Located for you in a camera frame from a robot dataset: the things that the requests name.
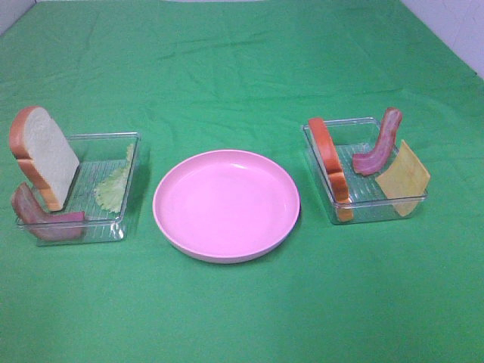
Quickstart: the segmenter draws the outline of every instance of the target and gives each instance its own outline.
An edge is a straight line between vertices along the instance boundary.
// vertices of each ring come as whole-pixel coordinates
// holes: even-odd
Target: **plastic container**
[[[399,152],[397,147],[393,148],[386,165],[380,172],[362,176],[353,171],[352,155],[354,153],[367,153],[373,149],[380,133],[380,122],[373,117],[335,119],[324,122],[331,134],[343,167],[349,189],[350,203],[336,202],[329,186],[326,169],[318,161],[318,149],[312,143],[309,127],[304,125],[302,130],[308,145],[307,156],[309,164],[330,221],[335,225],[341,225],[412,217],[418,209],[418,204],[427,198],[427,191],[422,195],[388,199],[375,181],[375,178],[384,172],[395,159]],[[417,204],[417,207],[410,214],[402,217],[396,212],[394,206],[406,203]],[[337,218],[338,209],[351,209],[353,211],[353,219],[348,222],[341,222]]]
[[[62,234],[65,231],[66,235],[69,235],[70,231],[82,229],[81,237],[71,240],[43,240],[31,234],[37,239],[37,246],[122,240],[127,232],[126,207],[138,159],[140,135],[137,132],[73,135],[68,137],[67,140],[79,158],[80,165],[71,184],[64,209],[55,213],[83,210],[86,220],[83,222],[26,224],[17,218],[17,227],[26,232],[55,228],[57,231],[62,231]],[[94,189],[113,170],[126,166],[126,154],[130,144],[133,145],[133,157],[129,167],[123,202],[120,211],[112,213],[99,207],[96,203]],[[33,188],[33,193],[41,206],[45,207],[40,193],[35,188]]]

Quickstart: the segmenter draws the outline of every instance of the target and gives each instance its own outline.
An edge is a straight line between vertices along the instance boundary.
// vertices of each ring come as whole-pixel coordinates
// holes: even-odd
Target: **green fabric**
[[[7,135],[31,104],[67,135],[142,134],[125,240],[14,227]],[[300,126],[388,106],[429,199],[332,225]],[[484,82],[396,0],[35,5],[0,37],[0,361],[483,361],[483,114]],[[218,148],[270,157],[301,196],[290,236],[240,265],[180,253],[151,212],[168,170]]]

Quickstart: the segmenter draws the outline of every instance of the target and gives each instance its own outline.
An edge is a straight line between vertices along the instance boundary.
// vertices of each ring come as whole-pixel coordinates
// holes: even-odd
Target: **cheese slice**
[[[402,140],[399,153],[389,168],[377,176],[376,181],[388,199],[422,195],[429,184],[430,174],[417,155]],[[405,217],[418,205],[418,201],[394,203],[396,212]]]

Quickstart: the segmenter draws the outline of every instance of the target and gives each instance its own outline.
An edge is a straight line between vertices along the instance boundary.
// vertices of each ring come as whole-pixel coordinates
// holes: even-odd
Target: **toy bread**
[[[64,208],[79,159],[46,109],[22,109],[12,122],[9,146],[23,173],[51,211]]]
[[[338,203],[350,203],[348,185],[346,177],[341,166],[340,158],[333,139],[320,117],[314,117],[309,120],[309,129],[311,130],[312,139],[318,148],[319,156],[326,169],[326,174],[330,182],[330,188],[333,191],[334,199]],[[337,208],[337,218],[341,222],[348,222],[353,219],[353,211],[350,208]]]

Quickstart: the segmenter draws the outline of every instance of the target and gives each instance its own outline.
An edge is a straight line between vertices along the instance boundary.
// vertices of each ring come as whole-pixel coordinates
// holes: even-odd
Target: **lettuce leaf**
[[[126,151],[126,165],[113,170],[113,172],[94,189],[96,203],[102,209],[108,210],[112,213],[119,213],[121,210],[134,148],[134,144],[128,146],[128,150]]]

